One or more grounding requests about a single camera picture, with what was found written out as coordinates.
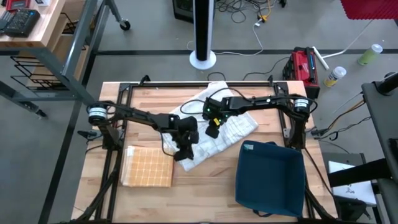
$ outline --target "wooden table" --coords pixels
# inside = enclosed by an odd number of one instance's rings
[[[116,101],[118,82],[103,83],[100,100]],[[289,93],[305,95],[302,82],[288,82]],[[169,113],[203,88],[140,88],[133,91],[131,106],[151,113]],[[237,88],[246,97],[273,95],[269,87]],[[259,127],[245,139],[274,141],[283,145],[277,110],[250,111]],[[307,128],[313,126],[312,117]],[[100,145],[92,142],[89,147]],[[125,147],[130,145],[160,147],[158,132],[148,126],[129,122]],[[272,215],[260,218],[242,207],[234,199],[234,183],[237,158],[241,142],[219,153],[190,172],[185,172],[175,163],[171,188],[129,188],[119,184],[116,197],[114,222],[294,222],[296,218]],[[307,149],[327,181],[325,165],[318,141],[308,137]],[[86,155],[80,185],[76,195],[72,218],[78,217],[98,193],[103,173],[106,151],[99,148]],[[308,155],[304,155],[308,182],[313,194],[324,208],[336,217],[336,208],[331,195]]]
[[[31,1],[30,8],[38,10],[40,19],[28,38],[0,35],[0,47],[47,47],[64,4],[65,0],[51,0],[49,6],[39,7],[35,1]],[[5,7],[0,6],[0,15],[5,10]]]

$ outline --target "white cloth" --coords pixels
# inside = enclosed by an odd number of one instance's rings
[[[228,87],[225,82],[213,82],[210,83],[206,90],[203,90],[199,94],[195,95],[190,100],[206,100],[215,91]],[[222,97],[233,96],[231,90],[221,90],[212,96],[213,99],[221,101]],[[203,103],[199,101],[194,101],[188,103],[183,107],[183,111],[187,113],[201,112],[203,109]],[[208,127],[208,121],[204,121],[201,114],[188,115],[180,112],[180,106],[171,111],[173,114],[177,114],[180,118],[186,118],[189,116],[194,116],[198,121],[198,132],[199,132],[199,143],[193,144],[193,160],[184,159],[178,163],[184,168],[185,171],[189,171],[195,166],[199,165],[205,159],[214,156],[215,154],[224,151],[226,148],[235,144],[242,138],[249,135],[257,127],[257,122],[250,116],[249,113],[244,113],[239,116],[232,116],[228,121],[223,124],[219,131],[218,138],[213,139],[212,137],[205,134],[206,128]],[[178,151],[175,142],[172,141],[172,137],[169,134],[164,134],[164,143],[169,149]]]

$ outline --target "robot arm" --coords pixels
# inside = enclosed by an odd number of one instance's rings
[[[113,116],[108,118],[109,107],[115,107]],[[103,135],[103,148],[111,149],[120,144],[119,132],[111,126],[112,123],[128,120],[151,126],[160,133],[169,133],[172,140],[180,149],[174,154],[176,161],[182,159],[193,159],[192,144],[199,141],[198,125],[193,116],[180,119],[176,114],[152,114],[130,108],[125,105],[116,105],[112,101],[100,101],[88,107],[88,122],[98,126]]]
[[[218,129],[231,116],[238,116],[251,110],[278,109],[294,120],[289,134],[289,145],[296,149],[305,147],[305,123],[310,116],[309,100],[300,95],[252,97],[224,97],[221,101],[207,98],[203,105],[203,119],[209,121],[206,134],[217,138]]]

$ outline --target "concrete floor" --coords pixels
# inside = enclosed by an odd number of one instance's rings
[[[110,15],[104,32],[101,50],[185,50],[193,39],[193,26],[177,21],[172,13],[171,0],[116,1],[120,13],[131,21],[132,30],[122,32]],[[256,22],[255,13],[245,11],[247,19],[235,24],[227,12],[216,12],[213,31],[213,49],[258,49],[251,31]],[[351,21],[345,16],[339,1],[308,0],[289,1],[285,9],[276,5],[269,21],[257,29],[265,49],[293,49],[296,46],[316,46],[318,49],[343,49],[361,32],[368,21]],[[374,21],[367,32],[353,45],[366,49],[371,44],[381,44],[385,49],[398,49],[398,27],[394,21]],[[186,55],[97,57],[87,90],[97,98],[101,84],[108,81],[138,81],[150,75],[154,81],[206,80],[210,72],[223,72],[227,80],[241,80],[247,72],[266,72],[280,58],[287,55],[257,55],[242,57],[220,55],[217,64],[209,71],[193,69]],[[318,127],[327,126],[336,116],[332,112],[348,98],[360,92],[364,82],[380,80],[386,73],[396,71],[398,55],[380,55],[372,64],[362,67],[356,63],[359,55],[342,55],[329,58],[331,68],[343,66],[347,76],[333,88],[321,85],[319,108],[314,112]],[[272,73],[281,79],[285,62],[279,63]],[[328,72],[318,63],[319,79]],[[0,58],[2,81],[16,87],[9,75],[18,71],[7,57]],[[253,76],[248,80],[265,80]],[[47,193],[63,136],[72,111],[72,102],[37,103],[48,115],[48,120],[38,120],[34,115],[0,98],[0,222],[36,223]],[[356,123],[369,116],[364,106],[343,117],[337,128]],[[87,115],[82,109],[76,131],[88,129]],[[370,121],[340,134],[335,143],[349,152],[363,152],[372,161],[383,157],[376,132]],[[321,143],[324,152],[341,152],[327,143]],[[73,137],[67,163],[63,171],[50,222],[70,218],[85,155],[85,141]]]

